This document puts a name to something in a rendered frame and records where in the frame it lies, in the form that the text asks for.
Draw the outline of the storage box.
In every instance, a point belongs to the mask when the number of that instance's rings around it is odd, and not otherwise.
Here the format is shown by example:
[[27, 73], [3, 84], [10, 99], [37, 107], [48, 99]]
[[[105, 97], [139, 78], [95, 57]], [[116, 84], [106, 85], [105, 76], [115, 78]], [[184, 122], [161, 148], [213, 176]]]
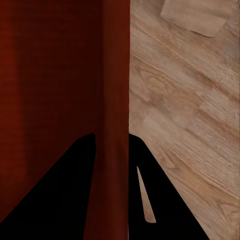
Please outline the storage box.
[[130, 0], [0, 0], [0, 223], [79, 138], [83, 240], [129, 240]]

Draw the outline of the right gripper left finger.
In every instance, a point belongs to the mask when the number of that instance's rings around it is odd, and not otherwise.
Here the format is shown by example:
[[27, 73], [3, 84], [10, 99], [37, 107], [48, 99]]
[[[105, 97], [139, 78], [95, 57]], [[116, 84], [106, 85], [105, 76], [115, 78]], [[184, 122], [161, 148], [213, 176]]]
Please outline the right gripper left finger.
[[80, 137], [0, 223], [0, 240], [83, 240], [96, 156]]

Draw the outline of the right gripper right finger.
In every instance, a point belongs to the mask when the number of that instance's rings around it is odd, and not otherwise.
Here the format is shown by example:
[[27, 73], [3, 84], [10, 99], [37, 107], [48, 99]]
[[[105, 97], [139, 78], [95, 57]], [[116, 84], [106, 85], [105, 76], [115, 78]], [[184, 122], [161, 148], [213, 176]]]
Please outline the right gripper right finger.
[[[156, 223], [145, 220], [137, 167]], [[210, 240], [145, 142], [129, 134], [128, 240]]]

